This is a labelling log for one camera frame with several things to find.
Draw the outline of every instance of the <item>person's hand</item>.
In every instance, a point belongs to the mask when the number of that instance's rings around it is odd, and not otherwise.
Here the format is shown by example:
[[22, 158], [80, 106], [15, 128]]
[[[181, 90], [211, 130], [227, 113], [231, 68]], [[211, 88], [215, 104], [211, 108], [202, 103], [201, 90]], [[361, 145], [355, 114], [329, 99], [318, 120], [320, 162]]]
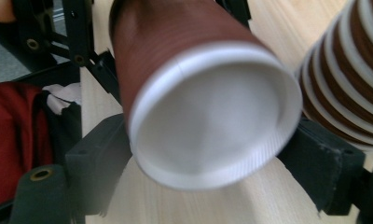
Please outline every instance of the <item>person's hand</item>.
[[12, 9], [11, 0], [0, 0], [0, 22], [12, 22], [16, 20]]

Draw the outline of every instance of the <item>red clothing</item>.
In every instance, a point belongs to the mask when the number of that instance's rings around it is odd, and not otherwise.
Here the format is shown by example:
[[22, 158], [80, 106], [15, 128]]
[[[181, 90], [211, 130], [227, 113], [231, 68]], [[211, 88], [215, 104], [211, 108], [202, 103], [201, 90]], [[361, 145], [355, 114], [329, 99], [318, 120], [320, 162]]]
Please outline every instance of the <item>red clothing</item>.
[[35, 101], [40, 92], [27, 84], [0, 83], [0, 203], [14, 197], [24, 173], [52, 163], [46, 116]]

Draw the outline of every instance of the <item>wooden table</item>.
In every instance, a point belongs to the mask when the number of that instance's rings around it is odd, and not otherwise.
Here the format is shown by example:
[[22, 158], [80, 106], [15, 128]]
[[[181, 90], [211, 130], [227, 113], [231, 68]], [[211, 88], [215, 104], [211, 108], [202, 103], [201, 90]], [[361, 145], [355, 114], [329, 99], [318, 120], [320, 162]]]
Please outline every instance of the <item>wooden table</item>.
[[[268, 44], [281, 61], [295, 71], [309, 47], [342, 9], [345, 0], [249, 0], [251, 30]], [[111, 49], [108, 36], [110, 0], [93, 7], [96, 50]], [[121, 107], [100, 85], [82, 71], [83, 133]], [[366, 168], [373, 167], [369, 154]], [[232, 186], [204, 192], [164, 188], [145, 176], [131, 159], [117, 185], [106, 217], [87, 217], [104, 223], [355, 223], [357, 209], [347, 217], [319, 214], [315, 205], [284, 168], [273, 159], [261, 170]]]

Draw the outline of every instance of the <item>stack of cups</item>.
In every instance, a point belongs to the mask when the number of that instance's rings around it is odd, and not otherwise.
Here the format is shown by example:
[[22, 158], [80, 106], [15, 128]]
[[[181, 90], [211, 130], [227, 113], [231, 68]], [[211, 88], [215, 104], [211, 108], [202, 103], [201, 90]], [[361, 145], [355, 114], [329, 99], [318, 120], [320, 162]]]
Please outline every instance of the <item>stack of cups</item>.
[[300, 69], [304, 114], [373, 150], [373, 0], [352, 0]]
[[225, 186], [293, 134], [297, 81], [215, 1], [116, 1], [110, 21], [131, 150], [154, 180]]

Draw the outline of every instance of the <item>red cloth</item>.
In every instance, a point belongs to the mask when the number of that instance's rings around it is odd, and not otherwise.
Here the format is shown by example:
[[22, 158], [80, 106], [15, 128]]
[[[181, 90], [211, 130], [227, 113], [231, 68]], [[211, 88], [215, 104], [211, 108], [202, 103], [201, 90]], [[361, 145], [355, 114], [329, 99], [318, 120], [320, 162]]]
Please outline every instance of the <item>red cloth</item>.
[[0, 83], [0, 203], [15, 195], [19, 178], [52, 163], [48, 124], [35, 101], [37, 87]]

